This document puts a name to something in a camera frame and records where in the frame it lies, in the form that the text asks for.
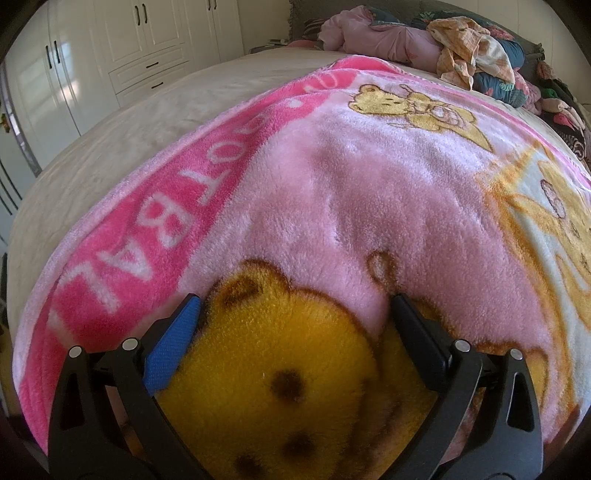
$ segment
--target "wall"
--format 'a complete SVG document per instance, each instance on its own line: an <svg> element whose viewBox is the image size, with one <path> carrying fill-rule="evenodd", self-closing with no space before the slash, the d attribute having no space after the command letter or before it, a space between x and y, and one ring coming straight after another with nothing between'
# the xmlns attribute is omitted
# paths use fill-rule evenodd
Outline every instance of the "wall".
<svg viewBox="0 0 591 480"><path fill-rule="evenodd" d="M445 1L499 22L527 40L541 43L546 61L558 76L581 103L591 103L591 66L562 20L544 0ZM264 45L269 38L287 38L288 0L238 0L238 3L246 52L251 47Z"/></svg>
<svg viewBox="0 0 591 480"><path fill-rule="evenodd" d="M238 0L238 10L245 53L265 45L270 38L288 38L288 0Z"/></svg>

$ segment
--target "blue gripper pad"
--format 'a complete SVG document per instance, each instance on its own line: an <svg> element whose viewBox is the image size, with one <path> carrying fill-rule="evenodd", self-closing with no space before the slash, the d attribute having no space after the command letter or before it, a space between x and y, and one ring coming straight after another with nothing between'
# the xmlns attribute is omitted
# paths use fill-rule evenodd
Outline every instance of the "blue gripper pad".
<svg viewBox="0 0 591 480"><path fill-rule="evenodd" d="M150 396L168 387L197 328L201 300L192 297L164 332L144 362L144 385Z"/></svg>

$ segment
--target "white bedsheet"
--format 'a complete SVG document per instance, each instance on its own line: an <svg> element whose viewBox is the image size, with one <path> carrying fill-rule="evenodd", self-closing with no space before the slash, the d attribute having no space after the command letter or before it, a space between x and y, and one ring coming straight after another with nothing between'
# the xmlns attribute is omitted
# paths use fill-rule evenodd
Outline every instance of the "white bedsheet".
<svg viewBox="0 0 591 480"><path fill-rule="evenodd" d="M243 100L304 76L346 56L282 48L195 72L126 109L115 112L63 151L28 192L8 250L8 321L16 335L25 302L41 270L72 226L111 188L182 135ZM441 82L430 73L405 70ZM540 118L472 92L518 116L576 160Z"/></svg>

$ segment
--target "yellow fuzzy fabric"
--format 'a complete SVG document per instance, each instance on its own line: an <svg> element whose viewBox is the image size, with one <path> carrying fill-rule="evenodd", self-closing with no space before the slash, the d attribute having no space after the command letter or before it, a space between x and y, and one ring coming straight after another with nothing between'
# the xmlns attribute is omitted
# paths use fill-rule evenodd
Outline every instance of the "yellow fuzzy fabric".
<svg viewBox="0 0 591 480"><path fill-rule="evenodd" d="M393 327L376 345L332 299L248 262L158 401L216 480L337 480L379 477L434 396Z"/></svg>

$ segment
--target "pile of clothes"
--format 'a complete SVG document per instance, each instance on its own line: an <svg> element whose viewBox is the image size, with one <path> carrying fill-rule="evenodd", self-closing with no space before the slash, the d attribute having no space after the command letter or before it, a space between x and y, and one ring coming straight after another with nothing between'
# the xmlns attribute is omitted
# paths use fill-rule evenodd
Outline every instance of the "pile of clothes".
<svg viewBox="0 0 591 480"><path fill-rule="evenodd" d="M530 86L530 98L525 108L551 126L589 169L591 125L585 108L546 62L538 63L537 74L541 88Z"/></svg>
<svg viewBox="0 0 591 480"><path fill-rule="evenodd" d="M529 91L517 71L525 53L513 36L472 18L436 16L426 16L417 25L421 28L414 28L388 12L361 5L328 19L318 39L325 50L404 63L516 108L525 105Z"/></svg>
<svg viewBox="0 0 591 480"><path fill-rule="evenodd" d="M444 11L425 12L409 26L367 5L316 20L310 28L320 26L317 39L324 50L404 63L524 107L548 123L587 169L591 166L591 119L586 110L544 61L538 63L537 79L533 69L529 76L539 87L525 80L519 72L526 61L524 49L502 27L477 15L459 17Z"/></svg>

